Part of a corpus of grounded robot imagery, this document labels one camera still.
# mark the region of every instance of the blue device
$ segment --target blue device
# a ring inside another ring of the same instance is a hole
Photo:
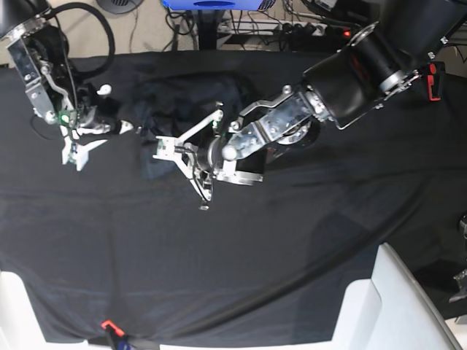
[[[196,10],[196,9],[245,9],[258,10],[268,9],[275,0],[164,0],[163,5],[174,11]]]

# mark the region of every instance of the black cloth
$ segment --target black cloth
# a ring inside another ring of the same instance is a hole
[[[112,97],[126,105],[121,116],[131,118],[132,92],[149,79],[236,71],[269,96],[321,58],[122,55],[95,83],[110,83]],[[95,63],[78,61],[86,70]],[[324,128],[311,149],[272,163],[263,184],[216,183],[208,212],[198,210],[180,172],[142,179],[134,134],[92,151],[80,173],[62,166],[62,142],[29,128],[23,90],[15,71],[0,71],[0,269],[24,280],[48,341],[103,336],[108,318],[128,334],[166,344],[326,341],[349,283],[371,276],[378,242],[332,271],[309,273],[336,251],[392,234],[414,272],[438,260],[465,264],[456,231],[467,210],[464,79],[448,77],[441,102],[408,91],[345,131]],[[228,317],[290,285],[281,297]],[[467,311],[435,291],[443,315]]]

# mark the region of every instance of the black fabric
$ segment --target black fabric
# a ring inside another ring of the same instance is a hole
[[[236,71],[269,96],[322,58],[124,55],[96,83],[113,85],[122,117],[130,118],[132,91],[148,80]],[[466,81],[448,77],[445,90],[438,103],[408,91],[345,131],[322,129],[311,149],[272,163],[263,184],[216,183],[212,208],[202,212],[180,172],[141,177],[136,135],[93,151],[81,173],[62,166],[61,142],[33,134],[23,84],[15,71],[1,70],[0,268],[26,283],[48,341],[103,336],[108,318],[135,337],[187,346],[329,340],[345,289],[371,275],[377,243],[308,279],[337,249],[380,235],[383,226],[412,271],[424,276],[439,260],[465,267],[456,228],[467,211]],[[296,278],[301,283],[282,297],[209,323]],[[445,290],[426,290],[444,316],[466,313],[463,301],[447,304]]]

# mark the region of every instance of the red plastic clip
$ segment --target red plastic clip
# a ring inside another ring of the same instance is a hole
[[[107,326],[110,326],[114,331],[115,334],[118,335],[119,337],[123,337],[125,335],[125,332],[123,332],[119,327],[115,325],[114,322],[110,321],[109,319],[102,322],[101,327],[104,328],[105,330],[107,329]]]

